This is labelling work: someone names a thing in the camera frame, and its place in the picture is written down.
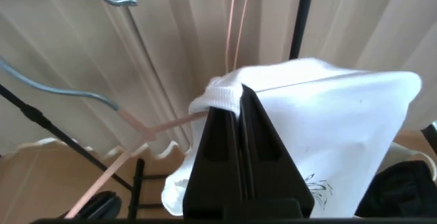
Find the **black fabric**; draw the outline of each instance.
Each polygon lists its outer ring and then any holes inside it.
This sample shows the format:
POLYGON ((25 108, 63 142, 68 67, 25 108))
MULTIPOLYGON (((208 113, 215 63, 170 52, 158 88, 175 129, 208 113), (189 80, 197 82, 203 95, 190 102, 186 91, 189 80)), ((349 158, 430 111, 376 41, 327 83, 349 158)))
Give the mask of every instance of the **black fabric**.
POLYGON ((375 176, 360 217, 437 217, 437 186, 423 161, 398 163, 375 176))
MULTIPOLYGON (((81 156, 85 157, 89 162, 93 163, 99 169, 106 171, 107 167, 101 163, 97 158, 87 152, 82 146, 78 143, 74 142, 68 135, 66 135, 62 130, 58 129, 55 125, 53 125, 49 119, 44 117, 42 112, 37 108, 30 106, 23 102, 20 98, 15 96, 11 91, 9 91, 6 87, 0 85, 0 95, 2 95, 5 99, 11 102, 13 105, 18 107, 21 112, 32 122, 37 123, 41 127, 47 129, 53 135, 55 135, 58 139, 65 142, 68 146, 70 146, 74 151, 79 153, 81 156)), ((131 185, 129 185, 125 180, 121 179, 118 175, 112 175, 117 182, 126 187, 129 191, 132 190, 131 185)))

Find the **white cloth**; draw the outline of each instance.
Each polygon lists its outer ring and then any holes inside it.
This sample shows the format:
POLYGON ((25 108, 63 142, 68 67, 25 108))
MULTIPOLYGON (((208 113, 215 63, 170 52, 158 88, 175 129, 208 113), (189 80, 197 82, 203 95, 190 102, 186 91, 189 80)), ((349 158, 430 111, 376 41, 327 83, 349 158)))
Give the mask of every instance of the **white cloth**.
MULTIPOLYGON (((348 70, 318 59, 298 59, 214 78, 189 112, 218 107, 239 115, 242 83, 257 92, 307 181, 315 198, 311 217, 354 215, 421 88, 419 76, 411 72, 348 70)), ((165 181, 162 201, 176 216, 182 215, 205 121, 191 124, 193 148, 165 181)))

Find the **beige curtain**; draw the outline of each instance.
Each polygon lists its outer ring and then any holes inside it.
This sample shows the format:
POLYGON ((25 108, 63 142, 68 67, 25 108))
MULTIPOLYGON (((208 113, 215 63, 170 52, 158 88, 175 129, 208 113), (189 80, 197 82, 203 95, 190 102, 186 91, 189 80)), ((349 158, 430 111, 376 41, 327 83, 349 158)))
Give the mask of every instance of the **beige curtain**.
MULTIPOLYGON (((243 1, 236 0, 235 22, 243 1)), ((287 59, 298 1, 249 0, 239 66, 287 59)), ((139 0, 135 8, 113 8, 99 0, 0 0, 0 55, 36 81, 107 96, 153 126, 186 115, 209 79, 224 74, 229 5, 139 0)), ((42 93, 2 71, 0 83, 99 153, 138 136, 95 100, 42 93)), ((51 136, 0 98, 0 154, 51 136)), ((189 149, 189 127, 160 133, 149 145, 162 152, 171 140, 189 149)))
POLYGON ((312 0, 300 56, 345 68, 416 72, 423 88, 405 128, 425 128, 437 120, 436 2, 312 0))

